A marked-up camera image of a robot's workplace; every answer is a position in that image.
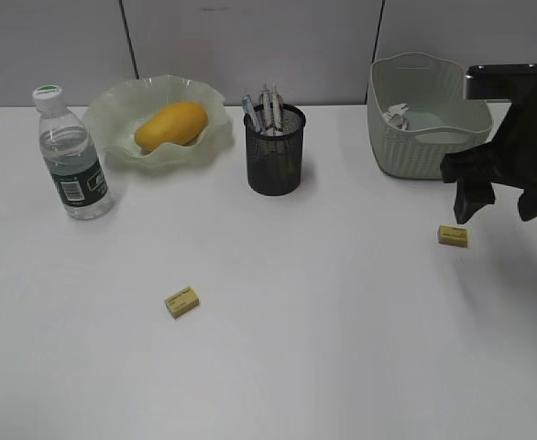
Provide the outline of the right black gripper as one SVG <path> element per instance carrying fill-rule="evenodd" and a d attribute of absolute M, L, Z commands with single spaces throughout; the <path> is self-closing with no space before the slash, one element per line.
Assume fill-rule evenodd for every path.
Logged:
<path fill-rule="evenodd" d="M 537 217 L 537 83 L 510 108 L 493 138 L 480 146 L 446 154 L 441 162 L 445 183 L 456 182 L 455 221 L 466 224 L 496 201 L 490 182 L 522 188 L 518 212 L 523 222 Z"/>

